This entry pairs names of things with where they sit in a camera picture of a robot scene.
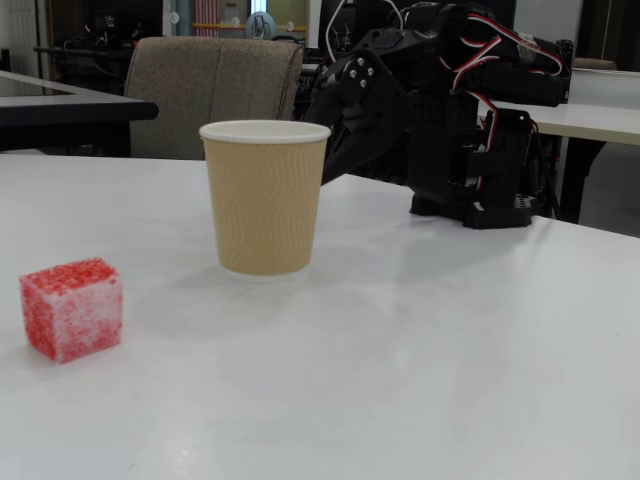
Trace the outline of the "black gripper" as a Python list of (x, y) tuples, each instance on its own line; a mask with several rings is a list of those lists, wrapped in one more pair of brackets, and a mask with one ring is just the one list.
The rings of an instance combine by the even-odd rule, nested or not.
[(414, 45), (407, 33), (374, 30), (321, 73), (304, 121), (332, 131), (324, 185), (379, 160), (401, 136), (401, 97), (419, 94)]

